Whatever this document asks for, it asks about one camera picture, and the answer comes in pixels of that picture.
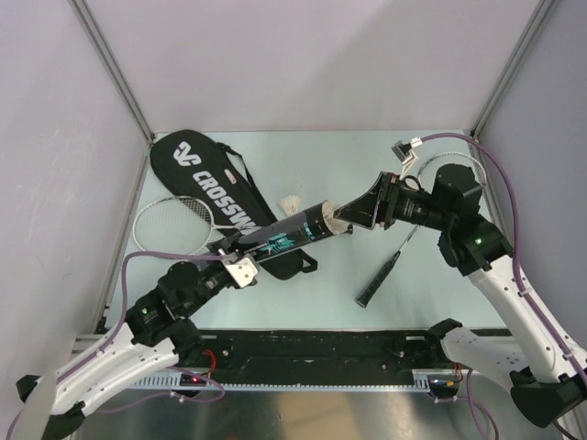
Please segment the black shuttlecock tube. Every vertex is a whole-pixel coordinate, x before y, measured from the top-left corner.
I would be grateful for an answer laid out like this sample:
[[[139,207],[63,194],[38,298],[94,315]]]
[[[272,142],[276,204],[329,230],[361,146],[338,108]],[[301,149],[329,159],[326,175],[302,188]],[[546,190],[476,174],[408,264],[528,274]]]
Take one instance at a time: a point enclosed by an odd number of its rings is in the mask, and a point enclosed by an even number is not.
[[[241,242],[255,261],[262,262],[337,236],[324,223],[322,203],[247,234]]]

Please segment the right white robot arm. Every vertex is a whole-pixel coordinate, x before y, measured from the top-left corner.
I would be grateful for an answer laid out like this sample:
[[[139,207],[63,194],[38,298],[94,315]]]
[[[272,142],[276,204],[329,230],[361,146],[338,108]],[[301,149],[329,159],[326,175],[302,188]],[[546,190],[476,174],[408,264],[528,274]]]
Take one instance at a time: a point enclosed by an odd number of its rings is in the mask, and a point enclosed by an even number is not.
[[[525,274],[514,269],[514,249],[480,210],[482,186],[473,170],[442,166],[431,192],[381,173],[359,198],[334,216],[355,226],[389,228],[396,221],[439,231],[438,248],[499,314],[517,347],[477,337],[446,319],[428,333],[424,356],[437,368],[457,362],[509,392],[529,422],[547,427],[586,400],[586,351],[562,328]]]

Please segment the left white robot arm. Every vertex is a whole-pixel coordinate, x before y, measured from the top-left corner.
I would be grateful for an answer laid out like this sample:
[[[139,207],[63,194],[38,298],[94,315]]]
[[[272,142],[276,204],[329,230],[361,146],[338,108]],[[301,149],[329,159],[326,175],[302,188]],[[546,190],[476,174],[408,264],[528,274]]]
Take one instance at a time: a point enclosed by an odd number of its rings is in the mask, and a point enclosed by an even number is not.
[[[114,328],[64,366],[17,382],[24,406],[6,438],[64,439],[137,381],[196,364],[204,345],[192,316],[225,288],[250,286],[259,273],[252,256],[223,246],[201,255],[153,251],[151,256],[173,264],[135,304],[122,295]]]

